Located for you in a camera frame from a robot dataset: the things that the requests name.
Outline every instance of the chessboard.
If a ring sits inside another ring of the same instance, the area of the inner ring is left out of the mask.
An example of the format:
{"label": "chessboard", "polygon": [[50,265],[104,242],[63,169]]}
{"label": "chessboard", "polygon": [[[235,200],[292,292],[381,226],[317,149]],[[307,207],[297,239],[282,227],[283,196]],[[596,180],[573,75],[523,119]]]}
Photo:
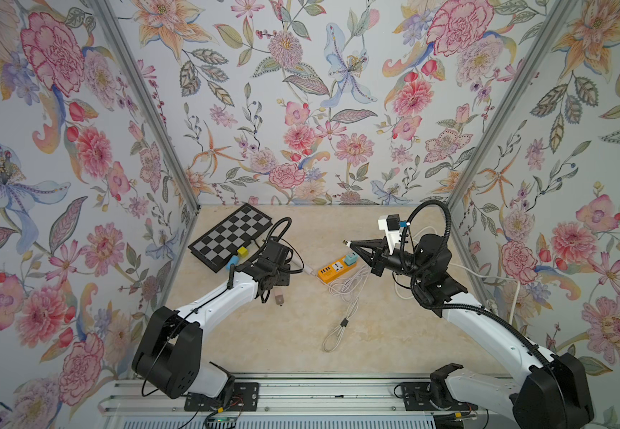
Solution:
{"label": "chessboard", "polygon": [[218,272],[240,247],[252,241],[271,227],[271,218],[245,203],[228,218],[188,245],[190,252],[210,270]]}

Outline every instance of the blue object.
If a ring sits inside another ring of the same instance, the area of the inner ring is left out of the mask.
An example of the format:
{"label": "blue object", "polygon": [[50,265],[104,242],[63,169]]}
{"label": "blue object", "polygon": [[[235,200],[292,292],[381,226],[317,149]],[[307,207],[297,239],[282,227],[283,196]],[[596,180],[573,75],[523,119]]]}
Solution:
{"label": "blue object", "polygon": [[226,263],[226,270],[229,270],[229,267],[236,266],[236,264],[238,263],[238,261],[240,261],[240,258],[238,257],[238,255],[234,255],[231,257],[231,259],[229,260],[229,262]]}
{"label": "blue object", "polygon": [[343,262],[346,262],[347,266],[351,266],[357,262],[357,255],[355,253],[348,253],[346,257],[343,258]]}

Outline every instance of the yellow power strip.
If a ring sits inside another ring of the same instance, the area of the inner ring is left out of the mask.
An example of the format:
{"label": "yellow power strip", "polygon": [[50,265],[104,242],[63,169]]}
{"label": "yellow power strip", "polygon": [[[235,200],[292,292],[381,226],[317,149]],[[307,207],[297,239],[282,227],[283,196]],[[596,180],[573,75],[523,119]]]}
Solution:
{"label": "yellow power strip", "polygon": [[348,259],[348,256],[342,257],[341,259],[336,260],[334,263],[325,266],[323,269],[317,272],[317,276],[324,283],[331,283],[346,272],[352,270],[357,265],[355,261],[348,265],[346,263],[346,259]]}

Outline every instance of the blue lily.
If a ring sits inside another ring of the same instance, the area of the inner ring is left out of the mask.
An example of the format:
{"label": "blue lily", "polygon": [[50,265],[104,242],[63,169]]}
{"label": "blue lily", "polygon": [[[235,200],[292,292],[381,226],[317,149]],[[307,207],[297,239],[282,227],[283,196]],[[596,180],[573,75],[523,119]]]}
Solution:
{"label": "blue lily", "polygon": [[397,183],[394,183],[387,189],[384,189],[385,184],[382,181],[372,181],[371,184],[372,192],[374,192],[374,194],[378,196],[385,205],[389,205],[392,202],[395,202],[396,204],[407,204],[412,201],[409,198],[403,198],[397,195],[400,190],[400,186],[398,186]]}
{"label": "blue lily", "polygon": [[345,44],[346,37],[339,26],[334,23],[327,24],[324,56],[331,64],[329,75],[336,79],[337,91],[333,97],[322,101],[322,107],[338,106],[344,91],[350,91],[353,94],[353,98],[363,104],[376,101],[376,98],[369,93],[369,89],[355,80],[356,76],[360,77],[360,73],[367,64],[367,51],[363,49],[359,56],[349,55],[347,61],[343,61]]}
{"label": "blue lily", "polygon": [[174,252],[174,248],[180,241],[181,237],[179,236],[179,231],[177,231],[177,233],[168,240],[167,232],[164,229],[160,229],[160,238],[158,239],[158,243],[160,243],[160,245],[158,246],[155,243],[151,243],[145,248],[145,254],[154,260],[159,260],[165,256],[171,260],[175,260],[177,259],[177,255]]}
{"label": "blue lily", "polygon": [[44,181],[28,185],[17,183],[25,180],[20,162],[14,150],[0,144],[0,209],[12,210],[22,224],[22,236],[17,242],[17,253],[20,255],[29,250],[38,238],[38,228],[29,216],[36,202],[55,204],[61,201],[69,189],[69,182],[57,184]]}

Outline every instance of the floral wallpaper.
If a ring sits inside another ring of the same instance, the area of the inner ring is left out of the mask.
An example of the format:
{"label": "floral wallpaper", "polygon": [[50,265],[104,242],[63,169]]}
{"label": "floral wallpaper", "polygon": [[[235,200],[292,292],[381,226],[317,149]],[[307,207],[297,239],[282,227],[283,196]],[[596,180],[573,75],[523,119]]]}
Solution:
{"label": "floral wallpaper", "polygon": [[[513,323],[584,364],[589,427],[620,429],[620,0],[580,0],[501,135],[455,224],[521,283]],[[485,283],[508,316],[516,284]]]}
{"label": "floral wallpaper", "polygon": [[96,19],[0,0],[0,429],[94,426],[192,222]]}
{"label": "floral wallpaper", "polygon": [[443,199],[551,5],[112,2],[203,204]]}

